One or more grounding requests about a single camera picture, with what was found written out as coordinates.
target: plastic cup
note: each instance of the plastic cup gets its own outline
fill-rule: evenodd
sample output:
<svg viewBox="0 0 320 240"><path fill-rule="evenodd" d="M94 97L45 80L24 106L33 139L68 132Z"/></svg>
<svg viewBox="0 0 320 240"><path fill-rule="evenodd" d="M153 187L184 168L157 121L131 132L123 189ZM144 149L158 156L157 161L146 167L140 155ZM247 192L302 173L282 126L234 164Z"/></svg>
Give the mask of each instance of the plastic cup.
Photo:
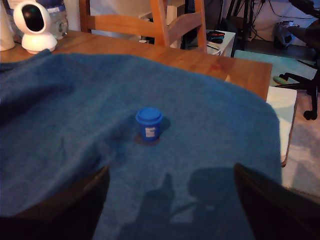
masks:
<svg viewBox="0 0 320 240"><path fill-rule="evenodd" d="M160 135L160 122L163 114L154 107L144 107L140 109L135 119L140 124L140 133L142 139L146 142L157 140Z"/></svg>

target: camera lens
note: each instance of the camera lens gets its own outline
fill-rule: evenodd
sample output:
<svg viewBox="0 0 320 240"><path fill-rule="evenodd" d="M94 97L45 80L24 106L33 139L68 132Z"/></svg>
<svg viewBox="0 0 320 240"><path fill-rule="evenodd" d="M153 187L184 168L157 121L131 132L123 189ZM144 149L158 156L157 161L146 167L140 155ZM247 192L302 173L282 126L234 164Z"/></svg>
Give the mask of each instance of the camera lens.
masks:
<svg viewBox="0 0 320 240"><path fill-rule="evenodd" d="M22 8L22 14L28 29L34 32L39 32L45 26L44 19L38 7L32 4L27 4Z"/></svg>

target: blue lid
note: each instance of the blue lid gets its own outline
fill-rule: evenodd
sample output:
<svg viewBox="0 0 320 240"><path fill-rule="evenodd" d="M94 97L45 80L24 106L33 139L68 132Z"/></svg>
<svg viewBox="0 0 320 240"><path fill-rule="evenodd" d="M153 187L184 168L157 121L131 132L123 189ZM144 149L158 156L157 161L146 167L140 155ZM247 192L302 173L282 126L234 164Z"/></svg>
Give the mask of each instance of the blue lid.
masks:
<svg viewBox="0 0 320 240"><path fill-rule="evenodd" d="M154 107L144 107L140 109L135 116L135 119L140 124L157 124L162 118L162 113Z"/></svg>

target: wall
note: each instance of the wall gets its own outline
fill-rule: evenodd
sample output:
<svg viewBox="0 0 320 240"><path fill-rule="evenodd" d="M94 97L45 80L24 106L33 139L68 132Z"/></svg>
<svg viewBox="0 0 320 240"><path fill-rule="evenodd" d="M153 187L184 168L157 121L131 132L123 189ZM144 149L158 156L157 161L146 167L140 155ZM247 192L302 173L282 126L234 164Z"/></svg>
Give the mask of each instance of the wall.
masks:
<svg viewBox="0 0 320 240"><path fill-rule="evenodd" d="M320 0L314 0L314 6L320 7ZM231 0L225 0L224 8L223 8L223 15L226 16L228 12L228 7L230 5ZM259 1L256 1L256 5L254 8L254 12L257 12ZM306 15L296 7L292 6L290 2L287 0L271 0L271 4L273 6L274 11L281 16L289 16L289 17L300 17L300 18L310 18L312 16ZM239 17L243 16L243 10L239 13ZM272 35L273 27L275 23L286 21L286 20L293 20L294 24L298 24L303 28L308 27L312 22L316 20L316 18L309 19L309 20L302 20L302 19L294 19L294 18L281 18L276 16L270 7L268 0L266 0L265 4L263 5L261 12L259 13L256 21L255 21L255 29L258 32L258 35L262 38L273 41L274 37ZM295 39L293 44L302 45L305 44Z"/></svg>
<svg viewBox="0 0 320 240"><path fill-rule="evenodd" d="M231 0L224 0L223 3L223 16L225 17L228 12L228 8ZM78 0L64 0L69 28L71 30L80 31L80 19L79 19L79 2ZM271 0L271 4L274 8L274 11L278 15L282 16L292 16L292 17L302 17L308 18L310 16L304 14L299 9L291 5L287 0ZM320 0L314 0L314 6L320 7ZM254 12L257 12L258 4L255 5ZM147 13L151 10L149 0L91 0L91 14L100 15L100 14L121 14L129 15L133 17L138 17L144 13ZM243 15L243 9L239 13L239 16ZM268 0L263 5L260 14L258 15L255 21L255 29L258 31L258 34L265 38L268 41L273 41L272 31L275 23L290 20L291 18L281 18L276 16L269 5ZM307 27L310 25L314 19L301 20L293 19L295 24L300 25L301 27ZM106 33L95 31L102 35L114 36L114 37L123 37L131 38L130 35L118 34L118 33ZM295 39L294 44L304 45L304 43L298 39Z"/></svg>
<svg viewBox="0 0 320 240"><path fill-rule="evenodd" d="M79 1L78 0L64 0L66 14L69 22L69 29L80 31L80 17L79 17ZM138 17L144 13L150 12L151 7L149 0L90 0L91 14L119 14ZM110 33L102 31L92 31L97 34L131 38L131 35Z"/></svg>

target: blue towel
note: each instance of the blue towel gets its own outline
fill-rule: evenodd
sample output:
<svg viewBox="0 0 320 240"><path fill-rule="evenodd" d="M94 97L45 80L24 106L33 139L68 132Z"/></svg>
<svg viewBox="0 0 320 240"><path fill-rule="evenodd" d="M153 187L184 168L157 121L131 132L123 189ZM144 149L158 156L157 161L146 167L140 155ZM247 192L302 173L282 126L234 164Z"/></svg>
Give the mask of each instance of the blue towel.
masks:
<svg viewBox="0 0 320 240"><path fill-rule="evenodd" d="M129 55L44 51L1 72L0 214L110 166L95 240L250 240L232 167L281 182L279 122L255 94ZM162 111L139 139L136 112Z"/></svg>

